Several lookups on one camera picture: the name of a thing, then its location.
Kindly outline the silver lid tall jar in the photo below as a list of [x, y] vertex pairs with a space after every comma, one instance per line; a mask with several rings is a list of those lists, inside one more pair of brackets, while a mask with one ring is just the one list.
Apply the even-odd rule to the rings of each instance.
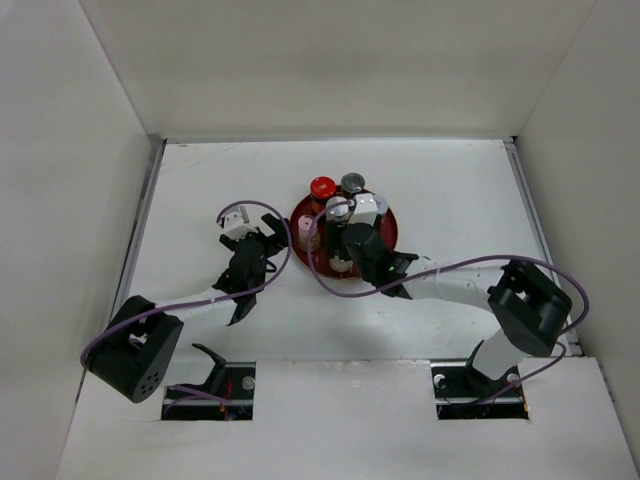
[[347, 223], [351, 217], [353, 202], [342, 196], [327, 201], [325, 219], [327, 223]]

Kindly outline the pink lid spice shaker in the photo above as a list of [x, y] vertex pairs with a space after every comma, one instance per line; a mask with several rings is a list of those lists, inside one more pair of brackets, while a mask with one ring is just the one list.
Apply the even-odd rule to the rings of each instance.
[[321, 236], [318, 227], [313, 225], [313, 216], [300, 216], [297, 226], [299, 248], [303, 252], [316, 252], [321, 246]]

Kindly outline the black pump white bottle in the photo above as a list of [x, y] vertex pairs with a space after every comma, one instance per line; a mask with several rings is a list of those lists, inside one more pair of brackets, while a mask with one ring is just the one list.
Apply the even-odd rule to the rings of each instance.
[[350, 274], [353, 266], [354, 263], [351, 259], [342, 259], [338, 256], [334, 256], [329, 259], [329, 267], [332, 271], [339, 274]]

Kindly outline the red lid chili sauce jar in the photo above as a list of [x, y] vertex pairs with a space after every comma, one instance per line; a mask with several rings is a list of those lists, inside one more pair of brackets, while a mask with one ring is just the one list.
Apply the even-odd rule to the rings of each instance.
[[318, 214], [326, 207], [327, 202], [336, 194], [335, 181], [327, 176], [319, 176], [310, 182], [309, 186], [311, 207], [314, 214]]

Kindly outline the black top grinder bottle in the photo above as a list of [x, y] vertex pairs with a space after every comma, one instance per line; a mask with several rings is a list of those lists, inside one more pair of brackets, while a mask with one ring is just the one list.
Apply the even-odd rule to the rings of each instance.
[[365, 190], [366, 180], [357, 172], [349, 172], [342, 176], [341, 193], [345, 198], [353, 198]]

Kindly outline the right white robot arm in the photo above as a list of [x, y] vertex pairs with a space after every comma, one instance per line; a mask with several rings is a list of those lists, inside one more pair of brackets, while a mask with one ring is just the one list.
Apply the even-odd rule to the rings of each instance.
[[472, 351], [464, 384], [483, 396], [528, 356], [548, 357], [573, 307], [570, 297], [529, 257], [489, 255], [451, 264], [390, 249], [366, 223], [328, 227], [327, 244], [352, 261], [377, 293], [403, 300], [441, 300], [495, 317], [499, 330]]

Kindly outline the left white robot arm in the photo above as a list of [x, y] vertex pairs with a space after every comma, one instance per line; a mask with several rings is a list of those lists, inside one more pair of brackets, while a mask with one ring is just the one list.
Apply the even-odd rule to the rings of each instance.
[[261, 220], [271, 234], [252, 225], [243, 207], [224, 214], [219, 219], [220, 243], [231, 251], [231, 258], [213, 286], [169, 303], [140, 295], [128, 298], [107, 328], [85, 347], [82, 367], [138, 404], [160, 387], [185, 317], [201, 317], [223, 327], [244, 320], [257, 304], [257, 295], [282, 272], [270, 258], [281, 251], [292, 253], [288, 219], [267, 213]]

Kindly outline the red round tray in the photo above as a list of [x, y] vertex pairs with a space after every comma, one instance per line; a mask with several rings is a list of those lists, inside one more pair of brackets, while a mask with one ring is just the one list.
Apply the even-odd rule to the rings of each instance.
[[[304, 246], [299, 242], [298, 238], [298, 225], [297, 222], [300, 218], [313, 215], [312, 200], [310, 196], [301, 199], [295, 206], [291, 213], [290, 225], [294, 238], [293, 251], [295, 256], [305, 266], [309, 267], [309, 261], [307, 253], [304, 250]], [[380, 220], [380, 226], [378, 227], [381, 233], [381, 237], [385, 244], [394, 249], [398, 240], [398, 225], [394, 213], [392, 210], [388, 210]], [[329, 261], [327, 242], [324, 228], [324, 220], [319, 221], [319, 239], [320, 244], [316, 250], [311, 253], [316, 272], [323, 277], [333, 278], [338, 280], [357, 279], [360, 277], [359, 270], [355, 266], [351, 266], [348, 270], [337, 271], [334, 270]]]

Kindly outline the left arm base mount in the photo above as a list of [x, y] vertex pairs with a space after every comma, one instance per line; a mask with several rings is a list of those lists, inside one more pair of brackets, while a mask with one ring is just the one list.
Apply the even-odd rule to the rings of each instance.
[[228, 362], [201, 343], [192, 347], [207, 363], [175, 361], [165, 376], [163, 421], [251, 421], [256, 389], [255, 362]]

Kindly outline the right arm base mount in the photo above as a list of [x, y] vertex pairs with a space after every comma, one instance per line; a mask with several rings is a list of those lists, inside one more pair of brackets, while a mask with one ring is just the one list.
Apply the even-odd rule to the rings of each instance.
[[491, 380], [461, 362], [432, 363], [431, 377], [439, 420], [529, 419], [521, 386], [498, 394], [520, 379], [517, 366]]

